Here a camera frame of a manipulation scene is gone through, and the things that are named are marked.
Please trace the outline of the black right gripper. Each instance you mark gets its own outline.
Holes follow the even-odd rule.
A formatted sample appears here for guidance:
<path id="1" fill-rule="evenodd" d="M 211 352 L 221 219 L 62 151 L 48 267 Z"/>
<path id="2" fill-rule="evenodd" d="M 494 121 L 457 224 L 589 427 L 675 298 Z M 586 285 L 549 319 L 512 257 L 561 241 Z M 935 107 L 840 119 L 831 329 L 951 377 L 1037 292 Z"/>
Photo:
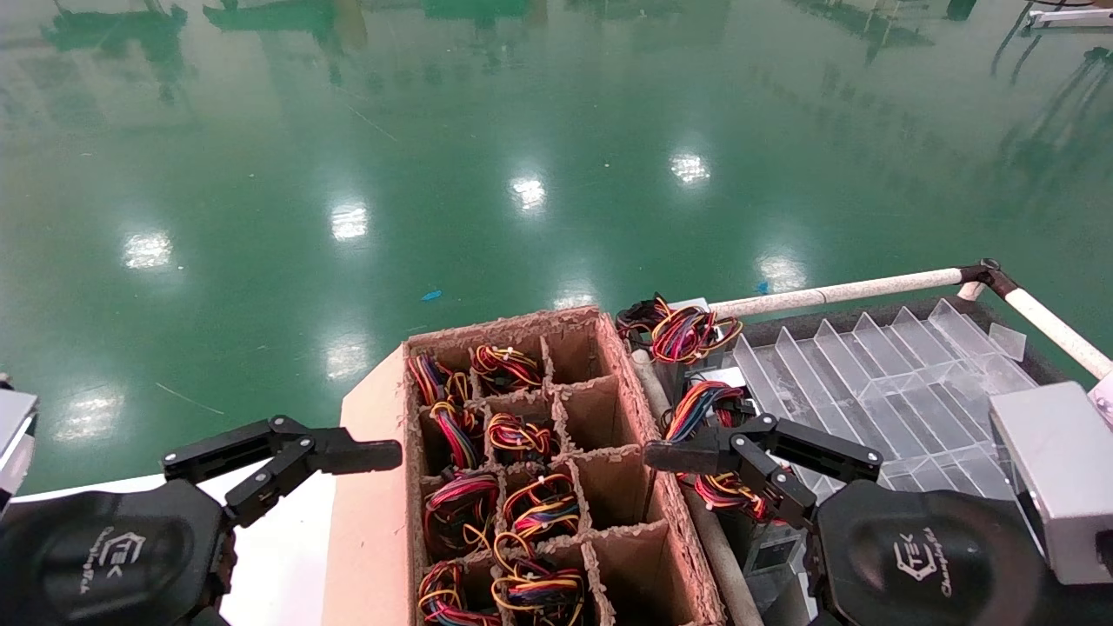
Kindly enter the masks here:
<path id="1" fill-rule="evenodd" d="M 764 413 L 684 443 L 651 441 L 643 459 L 669 473 L 736 473 L 776 519 L 811 531 L 817 625 L 1030 625 L 1052 594 L 1017 503 L 870 483 L 883 453 L 845 437 Z M 851 485 L 818 507 L 784 461 Z"/>

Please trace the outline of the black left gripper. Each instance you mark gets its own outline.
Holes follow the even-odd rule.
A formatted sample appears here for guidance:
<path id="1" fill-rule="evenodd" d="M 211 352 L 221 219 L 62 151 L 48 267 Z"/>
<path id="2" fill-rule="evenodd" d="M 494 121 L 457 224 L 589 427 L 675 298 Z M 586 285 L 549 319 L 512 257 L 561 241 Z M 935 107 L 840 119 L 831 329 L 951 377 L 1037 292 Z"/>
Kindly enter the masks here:
<path id="1" fill-rule="evenodd" d="M 168 452 L 170 483 L 151 490 L 11 503 L 1 531 L 1 622 L 223 625 L 237 563 L 232 524 L 258 522 L 315 473 L 390 471 L 403 460 L 397 440 L 361 443 L 343 427 L 273 415 Z M 254 463 L 263 466 L 225 495 L 225 511 L 196 487 Z"/>

